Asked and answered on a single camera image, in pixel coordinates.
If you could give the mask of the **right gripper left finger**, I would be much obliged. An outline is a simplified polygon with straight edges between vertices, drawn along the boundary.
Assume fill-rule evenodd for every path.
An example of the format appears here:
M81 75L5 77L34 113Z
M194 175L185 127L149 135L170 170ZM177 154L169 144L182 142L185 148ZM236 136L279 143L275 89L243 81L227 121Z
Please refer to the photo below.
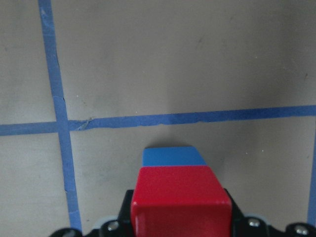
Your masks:
M134 237L134 230L131 221L131 201L133 190L127 190L118 213L118 230L120 237Z

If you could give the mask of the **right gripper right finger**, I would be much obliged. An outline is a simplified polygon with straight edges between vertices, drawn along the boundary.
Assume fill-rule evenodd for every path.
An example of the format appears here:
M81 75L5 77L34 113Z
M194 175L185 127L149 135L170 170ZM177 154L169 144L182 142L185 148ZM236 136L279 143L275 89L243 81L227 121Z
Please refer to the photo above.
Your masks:
M245 216L242 213L241 209L229 193L227 189L224 189L227 193L230 201L232 203L232 217L231 217L231 236L232 237L243 237L244 236L244 228L245 228Z

